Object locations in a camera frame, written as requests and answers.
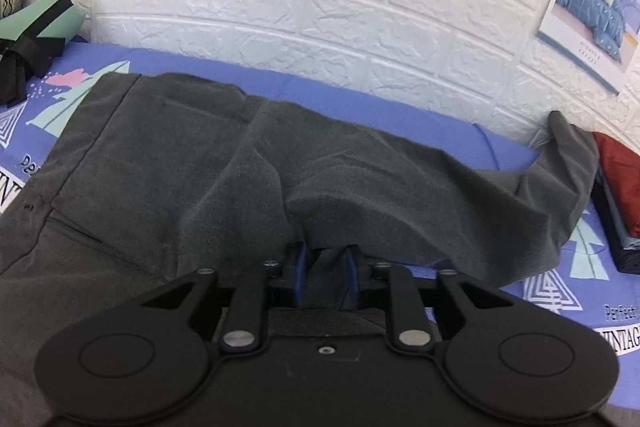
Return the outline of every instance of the gray fabric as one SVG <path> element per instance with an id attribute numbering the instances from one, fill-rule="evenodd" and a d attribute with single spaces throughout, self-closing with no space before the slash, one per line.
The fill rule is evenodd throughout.
<path id="1" fill-rule="evenodd" d="M 591 134 L 549 117 L 524 174 L 183 74 L 104 76 L 0 220 L 0 418 L 49 410 L 31 366 L 53 333 L 203 266 L 237 273 L 359 244 L 409 264 L 451 261 L 493 285 L 558 265 L 589 198 Z M 340 259 L 320 258 L 310 295 Z M 338 305 L 343 287 L 324 305 Z"/>

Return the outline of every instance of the bed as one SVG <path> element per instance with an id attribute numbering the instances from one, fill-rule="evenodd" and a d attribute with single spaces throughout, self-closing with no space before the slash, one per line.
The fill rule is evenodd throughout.
<path id="1" fill-rule="evenodd" d="M 476 169 L 521 171 L 537 158 L 534 150 L 477 124 L 290 74 L 109 44 L 71 42 L 44 78 L 30 82 L 24 103 L 0 112 L 0 210 L 38 171 L 84 95 L 110 71 L 148 75 L 177 71 L 233 83 L 251 94 L 296 102 L 332 118 L 442 149 Z M 419 277 L 434 276 L 429 267 L 411 268 Z M 505 290 L 594 328 L 605 337 L 617 352 L 621 368 L 610 404 L 640 409 L 640 277 L 616 270 L 592 203 L 562 248 L 560 266 Z"/>

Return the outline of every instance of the black folded garment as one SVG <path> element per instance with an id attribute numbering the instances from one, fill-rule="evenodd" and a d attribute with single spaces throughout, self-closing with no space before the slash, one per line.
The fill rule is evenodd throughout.
<path id="1" fill-rule="evenodd" d="M 602 184 L 596 180 L 591 193 L 593 204 L 600 215 L 600 221 L 609 243 L 609 251 L 619 272 L 640 275 L 640 251 L 622 248 L 616 226 L 613 222 L 609 201 Z"/>

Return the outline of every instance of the black ribbon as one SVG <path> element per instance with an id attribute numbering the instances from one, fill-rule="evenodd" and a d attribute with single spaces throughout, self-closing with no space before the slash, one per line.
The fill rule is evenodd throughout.
<path id="1" fill-rule="evenodd" d="M 26 83 L 34 74 L 42 78 L 54 57 L 60 57 L 65 38 L 39 37 L 54 20 L 71 8 L 70 0 L 57 0 L 14 41 L 0 39 L 0 104 L 9 106 L 27 99 Z"/>

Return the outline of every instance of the poster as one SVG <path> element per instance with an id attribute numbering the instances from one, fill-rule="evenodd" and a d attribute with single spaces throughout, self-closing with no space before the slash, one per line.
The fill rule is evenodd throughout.
<path id="1" fill-rule="evenodd" d="M 638 48 L 640 0 L 551 0 L 539 36 L 614 92 Z"/>

